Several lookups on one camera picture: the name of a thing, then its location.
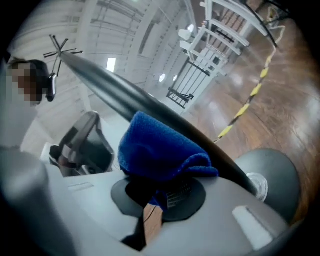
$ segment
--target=white ceiling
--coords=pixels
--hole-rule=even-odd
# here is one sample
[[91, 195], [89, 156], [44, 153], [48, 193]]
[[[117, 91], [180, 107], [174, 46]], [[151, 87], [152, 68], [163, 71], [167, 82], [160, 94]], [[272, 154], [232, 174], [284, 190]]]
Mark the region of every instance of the white ceiling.
[[[151, 33], [154, 44], [145, 56], [139, 49], [151, 23], [158, 33]], [[116, 74], [162, 97], [166, 81], [159, 83], [159, 76], [178, 73], [184, 57], [178, 29], [190, 23], [185, 0], [44, 0], [21, 27], [9, 51], [18, 58], [42, 60], [51, 72], [55, 57], [43, 57], [55, 51], [49, 35], [56, 35], [60, 43], [68, 38], [64, 49], [78, 48], [84, 51], [83, 58], [105, 68], [108, 58], [116, 58]], [[58, 143], [90, 110], [105, 119], [116, 114], [62, 64], [56, 98], [37, 106], [38, 117], [22, 148], [39, 155], [45, 142]]]

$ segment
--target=black circular base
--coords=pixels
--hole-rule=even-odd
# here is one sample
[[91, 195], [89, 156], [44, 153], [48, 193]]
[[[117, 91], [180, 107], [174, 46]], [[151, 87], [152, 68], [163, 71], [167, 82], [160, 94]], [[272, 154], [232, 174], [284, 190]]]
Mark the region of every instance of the black circular base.
[[255, 149], [235, 160], [246, 173], [262, 175], [268, 185], [265, 203], [288, 223], [296, 213], [300, 197], [300, 181], [290, 159], [274, 149]]

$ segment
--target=blue towel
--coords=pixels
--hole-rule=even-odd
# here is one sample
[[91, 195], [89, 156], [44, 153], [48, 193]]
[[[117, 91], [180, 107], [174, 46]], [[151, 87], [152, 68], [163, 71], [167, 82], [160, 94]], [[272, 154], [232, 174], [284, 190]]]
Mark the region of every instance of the blue towel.
[[169, 182], [182, 175], [218, 175], [201, 147], [143, 112], [133, 117], [123, 136], [118, 160], [126, 174], [157, 183]]

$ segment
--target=yellow and black caution tape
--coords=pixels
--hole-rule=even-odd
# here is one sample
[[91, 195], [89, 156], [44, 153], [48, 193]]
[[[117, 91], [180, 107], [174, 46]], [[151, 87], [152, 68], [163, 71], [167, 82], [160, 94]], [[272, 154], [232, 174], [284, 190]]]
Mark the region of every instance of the yellow and black caution tape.
[[262, 87], [262, 82], [264, 81], [265, 77], [268, 74], [269, 71], [269, 65], [270, 62], [272, 60], [272, 58], [274, 57], [275, 53], [273, 52], [268, 58], [266, 58], [266, 62], [264, 64], [264, 68], [261, 71], [260, 74], [260, 79], [258, 84], [254, 87], [254, 89], [252, 90], [249, 98], [246, 100], [245, 104], [243, 105], [243, 107], [238, 111], [238, 113], [234, 116], [233, 120], [230, 122], [230, 124], [219, 134], [218, 138], [214, 141], [214, 143], [218, 142], [222, 137], [224, 137], [234, 126], [234, 124], [238, 121], [238, 119], [246, 112], [246, 110], [249, 108], [251, 102], [253, 101], [253, 99], [255, 98], [255, 96], [258, 94], [259, 90]]

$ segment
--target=wooden floor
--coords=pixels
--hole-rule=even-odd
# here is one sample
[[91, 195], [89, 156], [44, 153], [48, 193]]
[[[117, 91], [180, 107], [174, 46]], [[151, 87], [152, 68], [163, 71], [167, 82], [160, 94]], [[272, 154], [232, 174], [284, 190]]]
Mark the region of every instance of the wooden floor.
[[[295, 23], [286, 20], [282, 25], [286, 26], [284, 36], [259, 94], [217, 145], [232, 159], [258, 148], [285, 153], [297, 168], [301, 182], [294, 218], [297, 221], [308, 212], [320, 185], [320, 72]], [[228, 75], [208, 86], [184, 115], [212, 140], [246, 102], [273, 50], [258, 32], [249, 41], [250, 47], [230, 67]], [[152, 209], [146, 208], [147, 217]], [[156, 209], [146, 221], [148, 240], [159, 231], [160, 217], [161, 211]]]

